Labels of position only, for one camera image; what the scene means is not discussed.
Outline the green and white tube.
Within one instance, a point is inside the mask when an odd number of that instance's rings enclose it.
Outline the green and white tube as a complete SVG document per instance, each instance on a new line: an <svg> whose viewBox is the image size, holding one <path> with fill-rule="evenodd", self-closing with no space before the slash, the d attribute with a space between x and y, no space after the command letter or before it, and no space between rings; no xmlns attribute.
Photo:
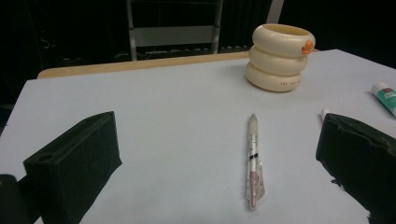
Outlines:
<svg viewBox="0 0 396 224"><path fill-rule="evenodd" d="M378 82L372 86L371 93L396 118L396 90L385 83Z"/></svg>

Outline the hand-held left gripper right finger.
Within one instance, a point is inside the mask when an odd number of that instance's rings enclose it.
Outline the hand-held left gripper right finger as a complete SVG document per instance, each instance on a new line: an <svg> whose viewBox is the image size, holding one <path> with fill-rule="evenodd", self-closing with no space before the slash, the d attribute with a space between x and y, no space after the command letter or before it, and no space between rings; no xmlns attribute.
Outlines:
<svg viewBox="0 0 396 224"><path fill-rule="evenodd" d="M342 115L322 120L317 161L369 212L370 224L396 224L396 139Z"/></svg>

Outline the white pen with pink grip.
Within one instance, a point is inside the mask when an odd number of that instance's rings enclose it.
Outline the white pen with pink grip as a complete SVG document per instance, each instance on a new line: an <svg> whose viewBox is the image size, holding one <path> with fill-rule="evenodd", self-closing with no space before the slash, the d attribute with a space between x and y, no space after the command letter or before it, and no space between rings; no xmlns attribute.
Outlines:
<svg viewBox="0 0 396 224"><path fill-rule="evenodd" d="M247 199L251 210L255 210L263 197L265 188L262 179L262 162L258 151L258 119L252 114L247 124Z"/></svg>

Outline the cream duck pen holder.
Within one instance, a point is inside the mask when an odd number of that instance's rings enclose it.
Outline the cream duck pen holder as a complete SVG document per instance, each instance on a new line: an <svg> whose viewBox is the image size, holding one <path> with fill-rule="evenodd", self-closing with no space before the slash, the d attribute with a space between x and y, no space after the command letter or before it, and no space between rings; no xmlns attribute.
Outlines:
<svg viewBox="0 0 396 224"><path fill-rule="evenodd" d="M294 90L307 66L307 55L316 45L315 37L299 27L268 23L254 30L252 41L245 73L247 80L267 91Z"/></svg>

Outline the grey metal stand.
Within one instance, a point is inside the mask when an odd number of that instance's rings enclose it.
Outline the grey metal stand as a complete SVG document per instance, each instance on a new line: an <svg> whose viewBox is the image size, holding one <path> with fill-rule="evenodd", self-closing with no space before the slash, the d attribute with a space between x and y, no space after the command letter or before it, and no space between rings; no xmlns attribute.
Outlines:
<svg viewBox="0 0 396 224"><path fill-rule="evenodd" d="M131 59L157 52L216 54L246 48L263 23L279 22L286 0L124 0Z"/></svg>

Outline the white table cover sheet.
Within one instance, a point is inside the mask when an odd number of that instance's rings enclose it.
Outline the white table cover sheet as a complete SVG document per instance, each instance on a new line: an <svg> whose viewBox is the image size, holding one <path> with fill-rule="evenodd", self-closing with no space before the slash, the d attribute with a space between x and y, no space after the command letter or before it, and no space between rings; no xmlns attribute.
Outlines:
<svg viewBox="0 0 396 224"><path fill-rule="evenodd" d="M245 60L28 81L0 135L0 174L79 121L115 114L122 164L82 224L368 224L367 211L316 159L320 113L396 137L371 94L396 70L338 49L312 53L299 86L258 89ZM247 199L248 120L258 119L265 188Z"/></svg>

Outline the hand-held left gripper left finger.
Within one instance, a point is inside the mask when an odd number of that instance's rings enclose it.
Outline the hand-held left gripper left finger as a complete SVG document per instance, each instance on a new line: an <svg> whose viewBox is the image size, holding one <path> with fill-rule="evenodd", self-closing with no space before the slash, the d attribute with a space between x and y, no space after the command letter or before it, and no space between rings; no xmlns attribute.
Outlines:
<svg viewBox="0 0 396 224"><path fill-rule="evenodd" d="M45 224L78 224L121 166L115 114L88 117L23 162Z"/></svg>

